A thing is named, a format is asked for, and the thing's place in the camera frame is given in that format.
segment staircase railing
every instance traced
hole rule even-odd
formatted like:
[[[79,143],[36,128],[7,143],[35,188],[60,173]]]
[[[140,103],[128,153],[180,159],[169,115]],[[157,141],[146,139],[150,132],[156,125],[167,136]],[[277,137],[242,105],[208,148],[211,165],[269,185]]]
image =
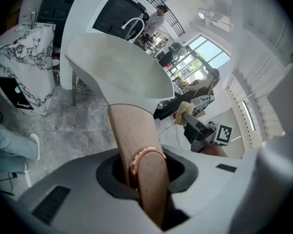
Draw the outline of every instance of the staircase railing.
[[[162,0],[147,0],[150,4],[152,4],[155,8],[160,5],[166,5]],[[172,13],[170,9],[165,13],[165,19],[173,28],[173,30],[177,33],[178,36],[181,36],[185,31],[181,26],[180,22],[177,20],[175,15]]]

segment light blue jeans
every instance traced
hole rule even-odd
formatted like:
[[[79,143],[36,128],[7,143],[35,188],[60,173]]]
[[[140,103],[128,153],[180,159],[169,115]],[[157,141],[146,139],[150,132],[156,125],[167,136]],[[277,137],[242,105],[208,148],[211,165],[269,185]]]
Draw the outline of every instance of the light blue jeans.
[[[14,134],[0,124],[0,172],[23,172],[24,157],[36,159],[37,156],[37,143],[32,137]]]

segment white faucet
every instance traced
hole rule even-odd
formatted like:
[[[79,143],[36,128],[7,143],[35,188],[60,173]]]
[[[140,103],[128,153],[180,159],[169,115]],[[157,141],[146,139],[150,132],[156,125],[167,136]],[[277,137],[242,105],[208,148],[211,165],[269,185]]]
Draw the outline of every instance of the white faucet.
[[[131,21],[133,21],[133,20],[140,20],[140,21],[142,22],[142,29],[141,29],[141,31],[139,32],[139,34],[136,35],[136,37],[135,37],[134,39],[130,39],[130,40],[129,40],[129,42],[131,42],[131,43],[133,43],[133,42],[137,39],[137,37],[142,33],[142,31],[143,31],[144,28],[145,28],[145,22],[144,22],[141,18],[132,18],[132,19],[130,19],[128,22],[126,22],[126,23],[122,26],[122,29],[125,29],[126,26],[127,26]]]

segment window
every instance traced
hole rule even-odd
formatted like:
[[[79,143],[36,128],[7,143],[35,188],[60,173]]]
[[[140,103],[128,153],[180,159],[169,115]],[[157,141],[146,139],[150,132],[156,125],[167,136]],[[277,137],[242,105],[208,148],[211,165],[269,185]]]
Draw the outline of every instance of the window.
[[[171,79],[179,76],[189,83],[196,79],[205,79],[207,71],[197,55],[202,57],[212,68],[219,68],[230,60],[230,56],[202,36],[195,39],[189,46],[192,51],[184,58],[181,58],[177,65],[168,70]]]

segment metal stool leg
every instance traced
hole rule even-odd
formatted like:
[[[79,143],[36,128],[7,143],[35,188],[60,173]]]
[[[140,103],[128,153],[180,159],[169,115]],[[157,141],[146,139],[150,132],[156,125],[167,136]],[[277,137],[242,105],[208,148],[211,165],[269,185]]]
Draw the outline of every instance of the metal stool leg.
[[[76,106],[76,73],[73,70],[73,76],[72,76],[72,98],[73,98],[73,106]]]

